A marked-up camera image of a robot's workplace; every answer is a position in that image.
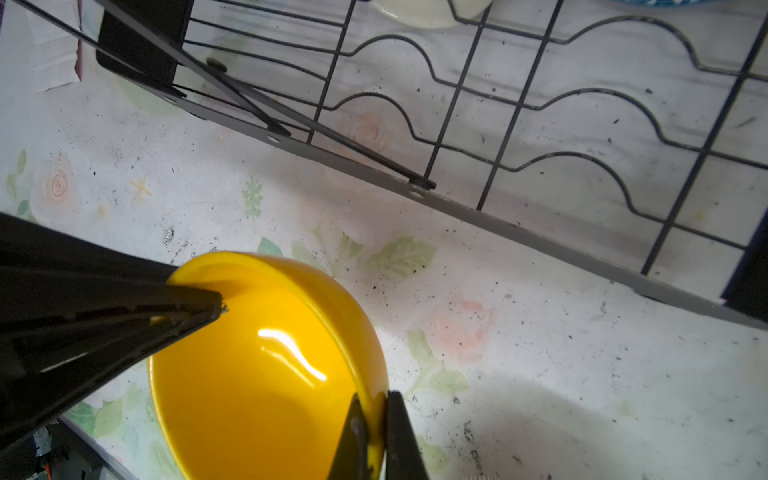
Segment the cream white bowl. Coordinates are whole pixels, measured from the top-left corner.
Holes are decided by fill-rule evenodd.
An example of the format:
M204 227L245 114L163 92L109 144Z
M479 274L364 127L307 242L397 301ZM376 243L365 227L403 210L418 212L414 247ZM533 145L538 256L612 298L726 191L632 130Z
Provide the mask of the cream white bowl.
M459 19L474 20L492 0L373 0L371 5L391 19L415 28L441 29Z

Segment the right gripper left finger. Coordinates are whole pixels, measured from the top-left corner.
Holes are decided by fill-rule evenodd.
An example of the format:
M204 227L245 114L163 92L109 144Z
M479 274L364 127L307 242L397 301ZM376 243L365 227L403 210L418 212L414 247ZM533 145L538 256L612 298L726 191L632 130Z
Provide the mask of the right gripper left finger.
M174 267L1 217L1 450L138 361L209 325L220 293Z

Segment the blue patterned bowl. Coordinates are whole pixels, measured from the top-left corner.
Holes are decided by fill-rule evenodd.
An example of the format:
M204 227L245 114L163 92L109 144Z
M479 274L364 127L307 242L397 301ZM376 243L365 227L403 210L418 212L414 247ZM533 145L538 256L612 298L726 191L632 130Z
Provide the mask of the blue patterned bowl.
M714 1L716 0L616 0L615 2L640 8L681 8Z

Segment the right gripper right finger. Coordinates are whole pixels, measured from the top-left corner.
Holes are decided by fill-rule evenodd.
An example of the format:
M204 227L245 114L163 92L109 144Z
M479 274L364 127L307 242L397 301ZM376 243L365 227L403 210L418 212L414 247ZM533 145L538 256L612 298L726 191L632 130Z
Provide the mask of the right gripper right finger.
M403 395L390 391L386 411L386 480L428 480Z

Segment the clear ribbed plastic packet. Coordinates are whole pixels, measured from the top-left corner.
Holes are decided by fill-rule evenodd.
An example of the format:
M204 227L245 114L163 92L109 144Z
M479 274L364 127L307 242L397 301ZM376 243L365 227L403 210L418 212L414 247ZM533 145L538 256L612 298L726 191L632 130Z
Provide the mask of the clear ribbed plastic packet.
M33 1L80 32L80 8L75 0ZM32 33L32 87L41 93L80 81L80 40L35 13L26 12Z

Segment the yellow bowl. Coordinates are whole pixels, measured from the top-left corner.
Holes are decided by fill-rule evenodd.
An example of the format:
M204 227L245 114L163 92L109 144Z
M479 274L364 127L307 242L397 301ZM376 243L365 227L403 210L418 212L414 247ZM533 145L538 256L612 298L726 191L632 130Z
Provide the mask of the yellow bowl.
M389 379L375 329L336 280L296 260L214 252L170 277L226 312L151 356L158 422L187 479L324 479L350 404L381 472Z

